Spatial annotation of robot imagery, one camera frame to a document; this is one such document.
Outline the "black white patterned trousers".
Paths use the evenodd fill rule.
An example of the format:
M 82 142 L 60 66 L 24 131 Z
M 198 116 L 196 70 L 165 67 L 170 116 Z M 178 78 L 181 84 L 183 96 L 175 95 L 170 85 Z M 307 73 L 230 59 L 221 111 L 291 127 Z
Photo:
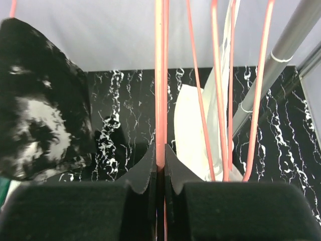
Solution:
M 1 23 L 1 176 L 44 180 L 95 152 L 85 73 L 40 31 Z

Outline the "green tie-dye trousers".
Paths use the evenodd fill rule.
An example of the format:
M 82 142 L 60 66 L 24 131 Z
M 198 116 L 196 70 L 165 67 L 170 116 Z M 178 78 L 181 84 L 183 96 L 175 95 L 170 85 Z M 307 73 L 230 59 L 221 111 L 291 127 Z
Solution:
M 6 201 L 10 184 L 11 184 L 10 179 L 4 178 L 4 177 L 0 178 L 0 207 L 1 208 L 3 207 Z

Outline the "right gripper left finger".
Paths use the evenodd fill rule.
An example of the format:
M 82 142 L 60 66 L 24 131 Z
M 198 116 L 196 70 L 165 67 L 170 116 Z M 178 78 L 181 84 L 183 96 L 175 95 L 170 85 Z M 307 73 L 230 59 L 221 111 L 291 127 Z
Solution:
M 154 240 L 155 147 L 114 182 L 22 184 L 1 213 L 1 240 Z

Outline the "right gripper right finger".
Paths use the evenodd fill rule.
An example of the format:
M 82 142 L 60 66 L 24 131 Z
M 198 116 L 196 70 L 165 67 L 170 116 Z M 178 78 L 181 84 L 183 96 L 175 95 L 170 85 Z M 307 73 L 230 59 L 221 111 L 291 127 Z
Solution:
M 166 146 L 168 240 L 320 240 L 306 198 L 285 183 L 205 182 Z

